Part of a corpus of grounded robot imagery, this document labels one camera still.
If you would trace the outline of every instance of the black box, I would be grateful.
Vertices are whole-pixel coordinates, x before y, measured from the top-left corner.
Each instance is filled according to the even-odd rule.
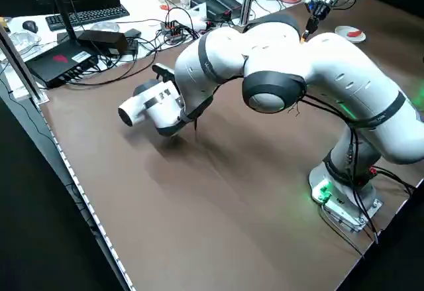
[[[78,42],[84,46],[102,54],[123,55],[128,48],[125,35],[121,32],[85,30],[79,37]]]
[[[193,8],[206,3],[207,19],[210,21],[223,21],[231,19],[231,14],[222,4],[212,0],[191,0],[190,7]]]
[[[236,0],[212,0],[231,12],[231,18],[239,18],[241,15],[241,3]]]

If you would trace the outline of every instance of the power adapter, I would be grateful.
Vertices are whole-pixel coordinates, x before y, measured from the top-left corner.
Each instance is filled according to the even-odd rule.
[[[104,55],[123,55],[128,48],[125,35],[121,32],[85,30],[77,39],[84,47]]]

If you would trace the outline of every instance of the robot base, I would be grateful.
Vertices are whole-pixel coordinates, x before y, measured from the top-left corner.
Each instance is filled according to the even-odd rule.
[[[311,186],[311,196],[319,205],[324,208],[349,231],[361,231],[367,224],[366,216],[360,212],[355,204],[351,202],[348,196],[341,192],[339,188],[343,185],[338,184],[327,172],[324,163],[314,168],[309,174],[309,185]],[[373,199],[375,189],[369,182],[360,191],[360,196],[365,201],[364,196]],[[368,208],[368,215],[372,218],[383,203],[374,198]]]

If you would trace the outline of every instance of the white desk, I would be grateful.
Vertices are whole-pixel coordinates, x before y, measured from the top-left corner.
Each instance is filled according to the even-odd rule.
[[[120,19],[117,19],[117,22],[131,22],[131,23],[125,23],[125,24],[119,24],[120,26],[120,32],[125,32],[130,29],[137,29],[141,31],[143,39],[146,40],[152,40],[155,37],[156,31],[160,28],[158,21],[145,21],[137,23],[135,21],[143,21],[146,19],[158,19],[160,21],[164,20],[167,11],[161,10],[160,5],[161,3],[159,0],[121,0],[121,3],[123,6],[128,10],[130,13],[130,16],[123,17]],[[284,8],[291,7],[292,4],[284,4]],[[250,18],[258,18],[262,17],[264,15],[267,15],[269,12],[273,13],[278,10],[280,10],[280,5],[276,1],[269,1],[269,0],[256,0],[252,3],[252,10],[254,11],[253,14],[251,14]],[[178,11],[176,12],[176,15],[174,16],[173,13],[171,13],[171,19],[178,19]],[[9,28],[11,29],[11,32],[16,32],[19,30],[22,30],[22,23],[24,21],[34,21],[38,26],[38,33],[37,35],[41,37],[41,41],[39,42],[39,45],[47,44],[46,46],[41,46],[38,51],[36,51],[34,54],[31,54],[26,60],[30,58],[34,58],[36,55],[40,54],[41,52],[48,50],[52,48],[54,45],[56,45],[56,37],[58,32],[64,32],[64,30],[59,31],[50,31],[48,28],[46,19],[46,16],[31,16],[31,17],[17,17],[12,19],[9,22]],[[238,23],[238,19],[235,19],[233,21],[234,23]],[[84,25],[84,29],[90,29],[92,24],[90,25]],[[75,30],[81,30],[82,27],[75,27]],[[145,50],[143,47],[140,46],[138,50],[138,58],[144,58],[147,54],[147,50]],[[131,60],[130,56],[127,56],[126,58],[123,58],[122,61],[126,62]],[[100,67],[105,67],[102,62],[99,63]],[[6,77],[8,79],[9,85],[11,89],[13,90],[13,95],[16,99],[22,99],[27,97],[28,93],[23,86],[22,82],[20,81],[19,77],[16,75],[15,71],[12,69],[12,67],[7,67],[5,70]]]

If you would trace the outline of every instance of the brown table surface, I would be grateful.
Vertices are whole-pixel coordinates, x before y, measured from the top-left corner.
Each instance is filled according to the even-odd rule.
[[[303,5],[285,12],[304,26]],[[360,0],[333,11],[320,31],[337,25],[364,30],[367,40],[358,46],[414,97],[424,84],[423,20]],[[173,67],[181,50],[161,52],[157,61]],[[42,106],[137,289],[336,288],[358,255],[319,217],[307,176],[337,142],[342,122],[303,104],[297,117],[295,110],[255,113],[242,101],[239,80],[219,90],[197,135],[190,125],[169,141],[150,123],[129,128],[117,114],[150,78],[147,70],[108,86],[61,87]],[[423,177],[422,162],[380,165],[414,184]],[[375,185],[384,206],[374,221],[382,229],[405,194],[382,178]],[[364,233],[352,237],[363,250],[370,242]]]

